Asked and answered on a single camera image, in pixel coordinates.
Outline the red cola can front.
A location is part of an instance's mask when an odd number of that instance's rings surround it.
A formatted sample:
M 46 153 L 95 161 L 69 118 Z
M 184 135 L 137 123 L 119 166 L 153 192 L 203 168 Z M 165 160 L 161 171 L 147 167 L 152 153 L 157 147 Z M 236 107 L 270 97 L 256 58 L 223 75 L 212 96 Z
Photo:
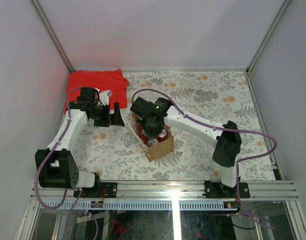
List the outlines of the red cola can front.
M 149 140 L 149 137 L 144 130 L 141 131 L 140 137 L 143 140 L 144 144 L 146 145 Z

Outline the watermelon canvas tote bag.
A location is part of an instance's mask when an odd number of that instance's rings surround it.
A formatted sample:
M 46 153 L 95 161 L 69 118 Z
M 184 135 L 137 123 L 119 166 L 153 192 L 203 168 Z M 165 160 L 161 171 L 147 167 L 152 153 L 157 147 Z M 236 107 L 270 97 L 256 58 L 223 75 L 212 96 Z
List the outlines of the watermelon canvas tote bag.
M 144 144 L 140 137 L 141 131 L 143 129 L 141 125 L 139 125 L 133 119 L 132 113 L 126 117 L 126 123 L 132 134 L 135 136 L 136 140 L 139 142 L 149 162 L 159 160 L 174 151 L 174 137 L 171 133 L 171 130 L 169 131 L 169 137 L 166 140 L 148 147 L 146 144 Z

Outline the purple soda can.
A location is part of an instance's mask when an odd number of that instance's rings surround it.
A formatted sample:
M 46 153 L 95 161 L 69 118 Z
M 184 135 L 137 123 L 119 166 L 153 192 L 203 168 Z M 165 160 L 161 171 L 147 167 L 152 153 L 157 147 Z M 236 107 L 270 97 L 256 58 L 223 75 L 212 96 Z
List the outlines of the purple soda can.
M 158 143 L 159 143 L 159 141 L 158 141 L 157 138 L 150 138 L 147 141 L 147 146 L 152 147 L 153 145 L 158 144 Z

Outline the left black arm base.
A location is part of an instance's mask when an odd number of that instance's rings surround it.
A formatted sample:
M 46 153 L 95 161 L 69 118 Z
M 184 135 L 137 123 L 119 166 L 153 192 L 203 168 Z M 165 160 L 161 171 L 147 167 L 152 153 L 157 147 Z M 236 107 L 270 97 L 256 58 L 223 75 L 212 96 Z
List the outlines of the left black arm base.
M 112 199 L 116 198 L 118 183 L 102 182 L 99 186 L 84 188 L 81 198 Z

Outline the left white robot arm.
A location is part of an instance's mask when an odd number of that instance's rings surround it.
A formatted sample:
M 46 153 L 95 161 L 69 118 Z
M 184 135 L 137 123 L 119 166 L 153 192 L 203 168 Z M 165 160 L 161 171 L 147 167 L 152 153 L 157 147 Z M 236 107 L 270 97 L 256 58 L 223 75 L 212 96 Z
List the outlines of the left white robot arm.
M 119 103 L 114 103 L 114 112 L 110 113 L 112 91 L 92 87 L 80 87 L 78 90 L 80 94 L 75 100 L 66 100 L 65 117 L 53 141 L 46 149 L 35 153 L 37 173 L 34 185 L 42 188 L 85 188 L 87 194 L 97 197 L 102 193 L 100 177 L 97 173 L 80 171 L 72 155 L 78 136 L 89 120 L 93 120 L 95 127 L 124 127 L 125 123 Z

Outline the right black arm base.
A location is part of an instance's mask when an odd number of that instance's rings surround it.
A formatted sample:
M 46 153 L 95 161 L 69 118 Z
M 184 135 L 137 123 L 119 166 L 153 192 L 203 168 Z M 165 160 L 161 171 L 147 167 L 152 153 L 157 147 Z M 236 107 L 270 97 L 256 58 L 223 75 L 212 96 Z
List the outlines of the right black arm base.
M 203 194 L 209 199 L 232 199 L 237 198 L 237 192 L 242 199 L 249 199 L 250 190 L 246 182 L 240 182 L 235 187 L 228 187 L 220 181 L 204 181 L 205 193 Z

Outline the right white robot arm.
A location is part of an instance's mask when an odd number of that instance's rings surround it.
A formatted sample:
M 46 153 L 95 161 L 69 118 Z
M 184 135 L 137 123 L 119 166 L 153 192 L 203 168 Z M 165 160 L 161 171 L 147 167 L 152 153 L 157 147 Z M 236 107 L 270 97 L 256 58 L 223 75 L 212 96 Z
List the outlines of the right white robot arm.
M 242 139 L 234 122 L 211 123 L 194 114 L 189 115 L 173 101 L 162 97 L 155 102 L 138 97 L 130 111 L 139 117 L 137 122 L 151 138 L 157 137 L 164 126 L 169 126 L 188 132 L 214 147 L 212 160 L 221 171 L 221 193 L 232 197 L 238 192 L 236 159 Z

